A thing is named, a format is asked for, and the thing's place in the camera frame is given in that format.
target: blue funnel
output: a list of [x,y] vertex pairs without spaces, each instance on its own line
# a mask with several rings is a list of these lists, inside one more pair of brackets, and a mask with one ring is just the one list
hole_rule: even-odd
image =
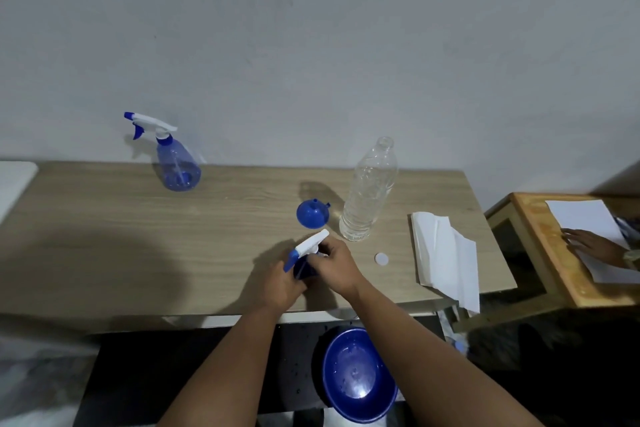
[[312,230],[322,228],[329,221],[329,206],[331,204],[324,204],[316,198],[308,199],[300,203],[296,217],[300,221],[300,225],[305,228]]

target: wooden table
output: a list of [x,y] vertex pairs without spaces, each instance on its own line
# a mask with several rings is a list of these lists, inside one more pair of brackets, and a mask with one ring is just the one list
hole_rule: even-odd
[[640,303],[640,286],[595,284],[584,264],[567,248],[546,201],[603,199],[622,218],[640,216],[640,198],[514,192],[486,213],[492,230],[509,222],[522,242],[545,293],[483,312],[453,326],[463,332],[564,308],[617,307]]
[[[352,171],[205,166],[192,191],[150,165],[46,162],[0,227],[0,312],[56,319],[241,314],[260,272],[310,232],[303,199],[331,203],[335,233]],[[401,171],[369,238],[349,247],[396,303],[441,296],[416,280],[408,215],[449,216],[477,243],[481,292],[513,288],[465,175]],[[377,252],[389,256],[376,265]],[[347,307],[313,287],[292,311]]]

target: left hand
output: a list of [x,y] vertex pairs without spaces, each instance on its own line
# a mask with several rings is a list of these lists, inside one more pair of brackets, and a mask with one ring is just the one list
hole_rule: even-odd
[[572,250],[579,250],[614,267],[627,268],[623,246],[586,230],[562,229],[563,239]]
[[267,307],[279,318],[306,290],[307,284],[293,277],[293,269],[285,273],[284,262],[279,261],[266,271],[257,305]]

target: white paper sheet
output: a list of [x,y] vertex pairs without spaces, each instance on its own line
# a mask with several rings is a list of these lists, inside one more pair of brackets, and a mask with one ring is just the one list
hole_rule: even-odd
[[[561,228],[587,230],[629,248],[609,209],[601,199],[589,201],[547,201]],[[577,252],[597,284],[640,284],[640,272],[607,265],[586,253]]]
[[480,312],[476,242],[453,229],[446,216],[418,212],[411,219],[420,284]]

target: spray bottle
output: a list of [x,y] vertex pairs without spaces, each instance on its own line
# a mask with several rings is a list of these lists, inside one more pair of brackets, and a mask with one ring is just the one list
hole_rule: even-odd
[[145,131],[156,132],[158,163],[167,189],[187,191],[196,187],[202,172],[187,149],[171,135],[178,130],[177,127],[139,113],[124,112],[124,118],[131,120],[136,127],[133,140],[140,139]]
[[317,275],[316,270],[308,263],[307,255],[318,253],[318,245],[329,236],[329,230],[324,229],[312,237],[304,240],[289,253],[287,263],[284,264],[284,271],[288,272],[293,267],[293,277],[303,279]]

